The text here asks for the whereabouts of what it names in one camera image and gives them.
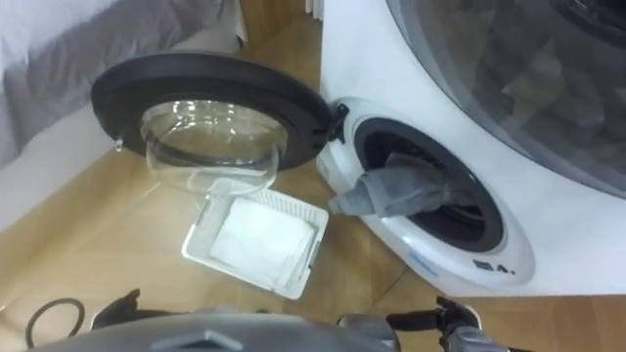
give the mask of black cord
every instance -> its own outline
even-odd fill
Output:
[[[74,336],[78,333],[80,327],[82,327],[82,323],[85,321],[85,305],[75,298],[55,299],[52,302],[48,302],[43,307],[37,309],[35,314],[33,314],[32,317],[30,317],[30,319],[28,320],[28,324],[26,324],[26,330],[24,332],[24,338],[26,340],[26,346],[28,347],[28,349],[34,348],[35,346],[35,343],[32,340],[32,329],[34,328],[35,323],[37,323],[37,320],[39,320],[39,318],[41,318],[41,316],[46,313],[48,309],[61,304],[70,304],[78,309],[78,319],[76,320],[74,328],[69,332],[69,335],[67,337]]]

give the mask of white cloth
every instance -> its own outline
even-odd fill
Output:
[[[287,286],[314,234],[302,219],[237,198],[209,254],[255,281]]]

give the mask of laundry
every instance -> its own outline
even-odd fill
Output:
[[[391,217],[433,211],[443,204],[472,205],[473,200],[445,171],[418,157],[391,154],[384,168],[363,173],[329,207],[345,215]]]

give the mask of gray fabric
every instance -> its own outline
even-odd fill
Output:
[[[384,168],[365,172],[352,190],[331,199],[329,207],[333,213],[390,217],[453,203],[470,205],[471,196],[422,159],[392,154]]]
[[[222,0],[0,1],[0,167],[83,107],[106,67],[217,22]]]

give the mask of front-load washing machine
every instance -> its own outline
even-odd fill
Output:
[[[323,97],[254,63],[166,53],[107,70],[94,112],[163,182],[195,193],[253,192],[317,155],[342,193],[391,154],[418,157],[471,201],[363,221],[434,286],[456,296],[626,292],[620,2],[324,9]]]
[[[327,1],[322,93],[349,113],[320,172],[341,193],[404,153],[465,180],[474,206],[363,217],[448,294],[625,293],[625,10]]]

